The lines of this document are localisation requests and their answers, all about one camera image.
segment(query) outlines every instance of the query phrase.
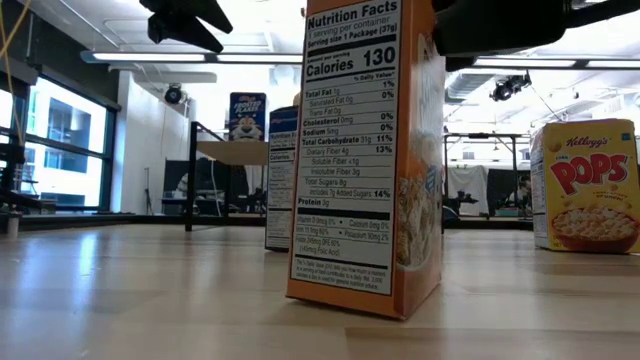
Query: ceiling light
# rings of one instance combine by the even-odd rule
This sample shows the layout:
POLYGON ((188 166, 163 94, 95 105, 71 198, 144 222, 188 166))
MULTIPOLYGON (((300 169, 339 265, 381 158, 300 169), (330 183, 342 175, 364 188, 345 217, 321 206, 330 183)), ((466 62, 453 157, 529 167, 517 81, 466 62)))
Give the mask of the ceiling light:
POLYGON ((219 63, 302 64, 302 55, 289 54, 219 54, 219 63))
POLYGON ((515 70, 515 69, 487 69, 487 68, 466 68, 458 71, 460 74, 471 74, 471 75, 524 75, 526 73, 525 70, 515 70))
POLYGON ((474 68, 503 68, 503 69, 547 69, 570 68, 576 64, 575 60, 562 59, 518 59, 518 58, 479 58, 474 68))
POLYGON ((205 63, 209 62, 209 54, 188 54, 188 53, 100 53, 83 51, 80 57, 87 63, 110 63, 110 62, 148 62, 148 63, 205 63))
POLYGON ((591 60, 588 68, 640 70, 640 60, 591 60))

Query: bowl of cereal image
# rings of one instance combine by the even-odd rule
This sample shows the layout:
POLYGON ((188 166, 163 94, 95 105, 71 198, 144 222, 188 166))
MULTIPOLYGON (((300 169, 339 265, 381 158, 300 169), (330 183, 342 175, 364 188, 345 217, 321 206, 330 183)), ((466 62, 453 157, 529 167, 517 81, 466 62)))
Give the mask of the bowl of cereal image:
POLYGON ((553 219, 552 228, 568 250, 594 253, 626 253, 640 233, 637 220, 600 206, 565 211, 553 219))
POLYGON ((403 271, 423 268, 430 258, 433 241, 439 239, 438 207, 425 189, 427 182, 423 178, 400 179, 396 260, 403 271))

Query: blue cereal box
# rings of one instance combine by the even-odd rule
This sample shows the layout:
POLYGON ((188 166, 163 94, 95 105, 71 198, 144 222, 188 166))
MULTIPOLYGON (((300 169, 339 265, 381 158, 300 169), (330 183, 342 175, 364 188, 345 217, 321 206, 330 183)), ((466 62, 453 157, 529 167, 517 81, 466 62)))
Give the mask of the blue cereal box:
POLYGON ((269 122, 269 173, 265 248, 287 251, 293 225, 298 108, 272 111, 269 122))
POLYGON ((231 93, 229 141, 264 141, 267 95, 231 93))

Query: kellogg's pops cereal box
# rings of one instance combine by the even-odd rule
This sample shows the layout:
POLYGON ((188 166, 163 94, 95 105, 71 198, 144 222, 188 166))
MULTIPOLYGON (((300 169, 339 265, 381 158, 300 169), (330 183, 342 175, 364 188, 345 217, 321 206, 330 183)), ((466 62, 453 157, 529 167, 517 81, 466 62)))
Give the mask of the kellogg's pops cereal box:
POLYGON ((545 125, 532 140, 536 245, 557 251, 640 251, 633 123, 545 125))

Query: cereal box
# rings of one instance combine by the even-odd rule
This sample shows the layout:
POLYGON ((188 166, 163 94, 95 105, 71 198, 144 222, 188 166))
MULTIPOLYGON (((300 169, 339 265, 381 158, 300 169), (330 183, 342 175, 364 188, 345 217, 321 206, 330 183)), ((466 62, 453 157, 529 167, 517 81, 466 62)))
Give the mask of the cereal box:
POLYGON ((267 95, 231 93, 229 141, 264 141, 267 95))
POLYGON ((271 112, 269 121, 269 173, 265 248, 288 251, 291 243, 293 187, 295 184, 298 107, 271 112))
POLYGON ((287 296, 394 318, 440 282, 430 1, 310 0, 287 296))
POLYGON ((633 122, 545 125, 532 139, 536 245, 558 251, 640 251, 633 122))

